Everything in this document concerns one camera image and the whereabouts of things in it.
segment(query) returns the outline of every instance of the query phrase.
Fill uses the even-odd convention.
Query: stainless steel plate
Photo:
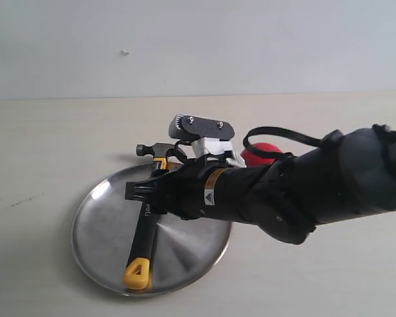
[[[151,164],[122,170],[98,184],[73,221],[75,259],[101,286],[123,295],[155,296],[181,289],[202,277],[223,255],[232,223],[212,219],[183,221],[163,215],[158,222],[152,287],[128,289],[121,282],[141,203],[126,201],[126,182],[145,180]]]

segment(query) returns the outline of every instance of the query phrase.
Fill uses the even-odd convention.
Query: white table surface
[[[319,227],[301,246],[236,225],[208,275],[155,299],[121,297],[85,277],[69,240],[79,203],[141,162],[137,143],[169,141],[177,113],[230,122],[239,150],[258,125],[315,137],[373,123],[396,129],[396,92],[0,102],[0,316],[396,316],[396,213]],[[266,140],[297,155],[310,149]]]

